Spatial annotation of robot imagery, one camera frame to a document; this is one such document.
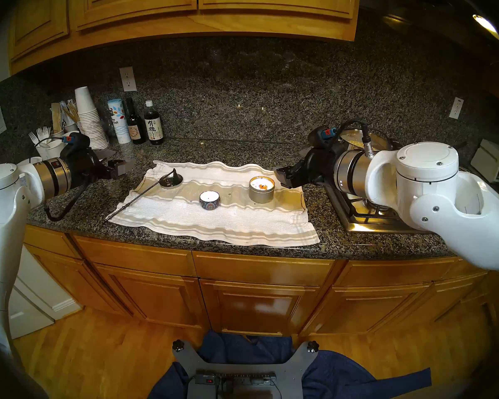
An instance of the plastic fork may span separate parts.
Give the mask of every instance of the plastic fork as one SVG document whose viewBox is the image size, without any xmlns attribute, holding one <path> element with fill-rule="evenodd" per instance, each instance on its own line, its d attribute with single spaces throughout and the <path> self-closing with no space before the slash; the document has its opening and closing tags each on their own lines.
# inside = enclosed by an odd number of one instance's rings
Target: plastic fork
<svg viewBox="0 0 499 399">
<path fill-rule="evenodd" d="M 37 129 L 37 137 L 39 140 L 44 140 L 45 138 L 50 137 L 50 128 L 49 127 L 42 127 Z M 50 140 L 46 140 L 43 143 L 48 144 Z"/>
<path fill-rule="evenodd" d="M 28 136 L 30 136 L 31 138 L 31 141 L 33 141 L 33 144 L 37 144 L 39 142 L 39 139 L 37 138 L 37 136 L 33 133 L 33 131 L 30 131 L 28 134 Z"/>
</svg>

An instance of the black knob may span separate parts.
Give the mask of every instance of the black knob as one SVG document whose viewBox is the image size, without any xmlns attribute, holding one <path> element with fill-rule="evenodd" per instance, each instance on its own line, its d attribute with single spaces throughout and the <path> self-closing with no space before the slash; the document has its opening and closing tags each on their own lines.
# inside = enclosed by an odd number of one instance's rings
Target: black knob
<svg viewBox="0 0 499 399">
<path fill-rule="evenodd" d="M 318 349 L 320 348 L 320 345 L 318 343 L 316 343 L 315 340 L 311 340 L 308 344 L 307 344 L 307 352 L 310 352 L 310 353 L 316 353 L 318 351 Z"/>
<path fill-rule="evenodd" d="M 172 349 L 176 352 L 181 352 L 185 348 L 185 343 L 183 340 L 177 339 L 174 343 L 172 343 Z"/>
</svg>

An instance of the white towel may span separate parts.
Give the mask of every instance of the white towel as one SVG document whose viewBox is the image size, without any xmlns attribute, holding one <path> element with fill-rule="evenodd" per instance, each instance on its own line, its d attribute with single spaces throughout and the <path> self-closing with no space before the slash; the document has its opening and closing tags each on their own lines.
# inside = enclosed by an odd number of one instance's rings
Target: white towel
<svg viewBox="0 0 499 399">
<path fill-rule="evenodd" d="M 156 167 L 146 172 L 142 182 L 129 192 L 124 203 L 118 204 L 117 210 L 174 168 L 183 176 L 183 183 L 171 189 L 152 188 L 115 215 L 111 222 L 240 246 L 288 247 L 320 242 L 309 223 L 303 190 L 281 186 L 273 171 L 256 164 L 230 167 L 219 161 L 208 164 L 154 161 L 154 164 Z M 248 196 L 250 179 L 262 175 L 275 182 L 274 198 L 265 204 L 254 203 Z M 206 190 L 220 194 L 217 209 L 208 211 L 200 206 L 199 195 Z"/>
</svg>

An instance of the kitchen counter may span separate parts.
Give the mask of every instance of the kitchen counter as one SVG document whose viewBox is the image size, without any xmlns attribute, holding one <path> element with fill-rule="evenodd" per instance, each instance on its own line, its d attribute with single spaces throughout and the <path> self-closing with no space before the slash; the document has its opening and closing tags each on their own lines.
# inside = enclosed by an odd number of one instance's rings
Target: kitchen counter
<svg viewBox="0 0 499 399">
<path fill-rule="evenodd" d="M 111 159 L 136 159 L 135 167 L 119 180 L 100 180 L 90 185 L 72 210 L 60 222 L 47 219 L 42 206 L 28 216 L 28 223 L 47 229 L 70 232 L 126 243 L 201 250 L 219 253 L 252 254 L 310 259 L 406 259 L 448 256 L 452 253 L 442 239 L 429 235 L 353 234 L 345 231 L 322 187 L 303 186 L 309 221 L 318 232 L 320 242 L 300 247 L 237 246 L 218 240 L 203 241 L 189 236 L 169 236 L 146 227 L 126 227 L 105 222 L 119 202 L 122 202 L 142 180 L 145 172 L 154 167 L 154 160 L 166 162 L 208 163 L 221 161 L 230 166 L 248 163 L 266 169 L 276 165 L 296 163 L 297 152 L 306 148 L 301 144 L 237 142 L 224 140 L 166 139 L 160 146 L 146 142 L 142 145 L 113 143 L 116 150 Z M 75 191 L 50 200 L 53 215 L 59 214 Z"/>
</svg>

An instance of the gas stove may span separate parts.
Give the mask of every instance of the gas stove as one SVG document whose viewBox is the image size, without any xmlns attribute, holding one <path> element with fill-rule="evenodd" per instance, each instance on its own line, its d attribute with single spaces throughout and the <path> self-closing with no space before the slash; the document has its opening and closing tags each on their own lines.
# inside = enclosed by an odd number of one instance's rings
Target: gas stove
<svg viewBox="0 0 499 399">
<path fill-rule="evenodd" d="M 430 234 L 430 232 L 416 230 L 408 226 L 390 207 L 379 206 L 365 198 L 342 193 L 333 187 L 325 186 L 325 190 L 340 222 L 349 232 Z"/>
</svg>

